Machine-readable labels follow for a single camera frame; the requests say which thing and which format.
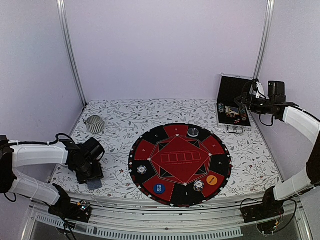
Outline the blue playing card deck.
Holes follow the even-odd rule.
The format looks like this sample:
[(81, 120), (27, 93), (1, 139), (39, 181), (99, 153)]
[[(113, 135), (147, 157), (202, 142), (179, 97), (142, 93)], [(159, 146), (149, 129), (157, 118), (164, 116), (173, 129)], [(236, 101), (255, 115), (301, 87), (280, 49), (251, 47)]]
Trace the blue playing card deck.
[(90, 191), (98, 190), (103, 187), (100, 179), (91, 179), (86, 182), (87, 187)]

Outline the white blue poker chip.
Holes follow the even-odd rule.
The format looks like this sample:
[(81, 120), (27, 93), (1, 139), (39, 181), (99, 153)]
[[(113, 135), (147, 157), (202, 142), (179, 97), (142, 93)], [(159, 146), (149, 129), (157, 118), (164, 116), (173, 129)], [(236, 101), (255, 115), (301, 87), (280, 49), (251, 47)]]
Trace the white blue poker chip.
[(140, 175), (146, 174), (146, 173), (147, 173), (147, 170), (148, 170), (148, 169), (147, 169), (147, 167), (146, 167), (145, 165), (140, 165), (140, 166), (138, 166), (137, 169), (136, 169), (137, 173), (140, 174)]

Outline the black white dealer button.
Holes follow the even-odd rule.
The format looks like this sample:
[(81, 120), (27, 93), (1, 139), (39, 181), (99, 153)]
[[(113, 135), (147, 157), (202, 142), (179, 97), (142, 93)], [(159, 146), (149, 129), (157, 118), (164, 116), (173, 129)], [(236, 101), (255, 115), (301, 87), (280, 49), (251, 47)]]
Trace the black white dealer button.
[(189, 137), (192, 137), (192, 138), (198, 137), (199, 134), (200, 134), (200, 131), (199, 131), (199, 129), (196, 128), (196, 127), (190, 127), (190, 128), (188, 129), (188, 131), (187, 131), (187, 135), (188, 135)]

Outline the blue small blind button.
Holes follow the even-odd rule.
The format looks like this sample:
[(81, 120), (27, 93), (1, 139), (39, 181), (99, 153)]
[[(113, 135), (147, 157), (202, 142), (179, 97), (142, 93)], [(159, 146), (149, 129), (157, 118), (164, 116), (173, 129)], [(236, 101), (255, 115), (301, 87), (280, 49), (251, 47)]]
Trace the blue small blind button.
[(161, 195), (163, 194), (164, 192), (166, 191), (166, 187), (164, 184), (162, 183), (156, 183), (154, 186), (153, 186), (153, 192), (157, 195)]

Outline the orange big blind button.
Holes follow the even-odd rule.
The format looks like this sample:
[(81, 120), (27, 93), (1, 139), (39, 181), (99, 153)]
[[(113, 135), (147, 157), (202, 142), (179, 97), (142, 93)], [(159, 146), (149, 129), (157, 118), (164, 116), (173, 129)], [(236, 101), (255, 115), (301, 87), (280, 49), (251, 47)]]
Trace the orange big blind button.
[(216, 185), (218, 183), (218, 178), (215, 175), (209, 175), (206, 178), (206, 182), (207, 182), (208, 185), (214, 186), (214, 185)]

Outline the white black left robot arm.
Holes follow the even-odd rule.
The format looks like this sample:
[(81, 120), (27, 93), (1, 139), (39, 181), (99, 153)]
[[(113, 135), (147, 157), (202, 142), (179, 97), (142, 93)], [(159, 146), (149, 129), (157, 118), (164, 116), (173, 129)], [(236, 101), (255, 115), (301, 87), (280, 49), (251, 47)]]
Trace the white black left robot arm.
[(57, 184), (49, 184), (19, 172), (23, 166), (43, 164), (65, 165), (75, 173), (79, 184), (100, 186), (103, 179), (101, 159), (105, 149), (93, 137), (84, 143), (75, 143), (58, 133), (52, 142), (13, 141), (0, 137), (0, 192), (13, 193), (45, 202), (63, 216), (74, 213), (74, 205), (67, 192)]

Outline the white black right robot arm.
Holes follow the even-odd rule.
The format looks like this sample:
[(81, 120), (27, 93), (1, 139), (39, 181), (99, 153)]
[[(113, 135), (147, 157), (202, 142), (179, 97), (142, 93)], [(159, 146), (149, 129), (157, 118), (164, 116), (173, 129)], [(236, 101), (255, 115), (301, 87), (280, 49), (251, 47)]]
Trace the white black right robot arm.
[(320, 185), (320, 120), (299, 107), (298, 104), (286, 100), (285, 83), (271, 80), (267, 84), (267, 92), (258, 79), (244, 84), (235, 103), (259, 116), (270, 115), (296, 131), (298, 140), (291, 140), (297, 146), (306, 140), (312, 148), (304, 168), (284, 182), (267, 189), (258, 213), (262, 218), (269, 218), (287, 200), (303, 195)]

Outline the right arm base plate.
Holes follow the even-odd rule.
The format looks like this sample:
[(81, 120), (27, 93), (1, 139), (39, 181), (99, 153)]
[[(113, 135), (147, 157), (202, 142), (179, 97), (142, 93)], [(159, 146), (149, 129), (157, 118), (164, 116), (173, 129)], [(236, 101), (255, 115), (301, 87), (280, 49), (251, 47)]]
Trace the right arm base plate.
[(273, 217), (280, 217), (284, 214), (284, 201), (275, 201), (271, 203), (264, 203), (242, 206), (240, 204), (240, 212), (245, 223), (251, 223), (261, 220), (266, 220)]

